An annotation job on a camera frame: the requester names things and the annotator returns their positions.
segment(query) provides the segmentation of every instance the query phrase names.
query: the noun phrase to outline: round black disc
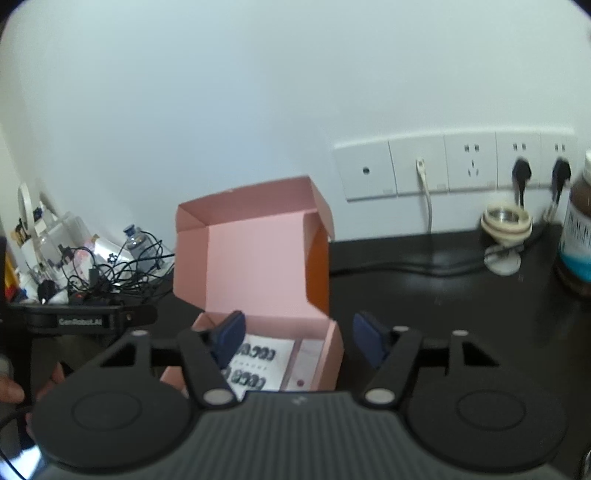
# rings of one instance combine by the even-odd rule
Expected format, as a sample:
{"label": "round black disc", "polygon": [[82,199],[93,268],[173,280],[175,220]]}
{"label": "round black disc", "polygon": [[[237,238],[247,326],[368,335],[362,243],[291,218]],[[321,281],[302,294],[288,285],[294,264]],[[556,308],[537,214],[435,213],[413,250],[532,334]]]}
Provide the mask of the round black disc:
{"label": "round black disc", "polygon": [[518,472],[551,459],[566,431],[558,401],[502,368],[471,370],[414,394],[407,419],[421,443],[481,472]]}
{"label": "round black disc", "polygon": [[121,369],[71,378],[36,405],[32,430],[44,455],[81,471],[123,470],[169,452],[190,422],[173,387]]}

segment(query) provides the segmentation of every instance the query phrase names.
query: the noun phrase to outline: jar label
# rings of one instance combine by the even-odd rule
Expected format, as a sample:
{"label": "jar label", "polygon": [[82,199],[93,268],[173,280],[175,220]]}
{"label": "jar label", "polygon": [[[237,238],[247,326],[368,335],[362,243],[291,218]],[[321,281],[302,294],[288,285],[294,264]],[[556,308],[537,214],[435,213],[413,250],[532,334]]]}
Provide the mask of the jar label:
{"label": "jar label", "polygon": [[572,203],[566,210],[558,254],[574,275],[591,282],[591,218],[579,212]]}

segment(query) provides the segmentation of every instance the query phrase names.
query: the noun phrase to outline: power outlet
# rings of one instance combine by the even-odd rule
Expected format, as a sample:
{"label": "power outlet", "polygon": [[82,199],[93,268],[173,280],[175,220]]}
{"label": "power outlet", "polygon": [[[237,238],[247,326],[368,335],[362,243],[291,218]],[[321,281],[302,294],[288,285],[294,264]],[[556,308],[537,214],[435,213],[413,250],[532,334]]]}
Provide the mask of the power outlet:
{"label": "power outlet", "polygon": [[442,135],[395,138],[389,143],[398,194],[423,191],[417,174],[417,158],[425,161],[429,191],[447,191],[447,164]]}
{"label": "power outlet", "polygon": [[540,185],[552,184],[552,169],[558,158],[570,163],[572,179],[580,171],[581,164],[577,156],[577,137],[572,134],[542,132],[541,134],[541,180]]}
{"label": "power outlet", "polygon": [[518,158],[530,164],[531,178],[528,187],[540,186],[541,147],[540,134],[536,132],[515,131],[496,133],[497,181],[500,188],[512,188],[513,166]]}
{"label": "power outlet", "polygon": [[496,138],[494,133],[445,135],[450,190],[496,187]]}
{"label": "power outlet", "polygon": [[387,141],[337,147],[335,160],[347,200],[396,195]]}

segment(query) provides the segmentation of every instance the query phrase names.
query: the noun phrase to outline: person's hand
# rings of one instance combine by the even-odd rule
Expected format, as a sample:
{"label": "person's hand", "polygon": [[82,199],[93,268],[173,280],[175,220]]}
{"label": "person's hand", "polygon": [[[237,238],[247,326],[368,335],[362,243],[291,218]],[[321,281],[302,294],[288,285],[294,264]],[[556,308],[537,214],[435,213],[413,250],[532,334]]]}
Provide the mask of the person's hand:
{"label": "person's hand", "polygon": [[[35,400],[39,401],[44,395],[47,394],[47,392],[49,392],[56,385],[62,383],[65,379],[66,376],[64,375],[64,369],[61,367],[61,363],[58,362],[56,367],[53,369],[53,372],[51,373],[51,378],[37,392]],[[33,433],[31,432],[31,414],[27,413],[25,418],[27,420],[27,433],[29,434],[29,437],[33,438]]]}
{"label": "person's hand", "polygon": [[8,377],[0,377],[0,403],[20,403],[25,399],[21,386]]}

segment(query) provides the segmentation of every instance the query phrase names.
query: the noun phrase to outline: blue gripper pad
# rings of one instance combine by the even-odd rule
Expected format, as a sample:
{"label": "blue gripper pad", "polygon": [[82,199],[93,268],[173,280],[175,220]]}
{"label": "blue gripper pad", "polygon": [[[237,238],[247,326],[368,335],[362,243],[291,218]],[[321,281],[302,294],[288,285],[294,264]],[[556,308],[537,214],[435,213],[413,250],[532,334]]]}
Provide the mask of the blue gripper pad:
{"label": "blue gripper pad", "polygon": [[373,368],[378,368],[389,354],[384,330],[369,313],[356,313],[353,317],[353,341]]}
{"label": "blue gripper pad", "polygon": [[232,312],[211,331],[211,352],[219,368],[226,368],[242,345],[246,333],[246,317],[240,311]]}

